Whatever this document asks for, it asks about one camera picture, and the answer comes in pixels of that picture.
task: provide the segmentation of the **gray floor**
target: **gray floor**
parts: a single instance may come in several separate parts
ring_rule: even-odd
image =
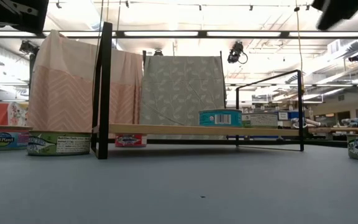
[[[148,149],[174,151],[0,152],[0,223],[358,223],[358,161],[346,149]]]

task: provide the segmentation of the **blue can label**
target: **blue can label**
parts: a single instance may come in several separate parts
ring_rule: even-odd
[[[25,149],[29,142],[29,132],[9,132],[0,131],[0,150],[1,149]]]
[[[200,126],[241,126],[241,112],[206,111],[200,113]]]

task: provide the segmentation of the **ceiling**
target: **ceiling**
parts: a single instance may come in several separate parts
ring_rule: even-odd
[[[298,18],[294,12],[295,0],[49,0],[44,30],[95,30],[100,16],[119,30],[316,30],[321,12],[307,5],[312,0],[297,0]],[[333,30],[358,30],[358,13]],[[42,40],[31,40],[40,45]],[[96,44],[96,39],[78,41]],[[248,62],[226,62],[235,41],[242,41]],[[152,54],[161,49],[164,55],[219,55],[223,54],[224,73],[229,82],[249,83],[273,73],[300,68],[301,49],[303,65],[327,51],[333,40],[280,39],[119,39],[118,44],[128,52]],[[4,50],[22,55],[20,39],[0,39]],[[335,75],[343,71],[342,62],[324,70]]]

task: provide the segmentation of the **pink curtain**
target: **pink curtain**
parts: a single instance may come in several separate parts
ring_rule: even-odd
[[[35,130],[91,132],[96,46],[45,39],[35,62],[28,124]],[[138,124],[142,56],[112,50],[110,123]]]

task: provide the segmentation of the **wooden shelf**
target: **wooden shelf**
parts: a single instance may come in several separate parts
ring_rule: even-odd
[[[310,133],[332,133],[336,131],[358,131],[358,128],[309,128]]]
[[[298,130],[264,128],[221,128],[201,126],[161,126],[143,124],[110,124],[109,133],[114,134],[205,134],[246,136],[298,136]]]

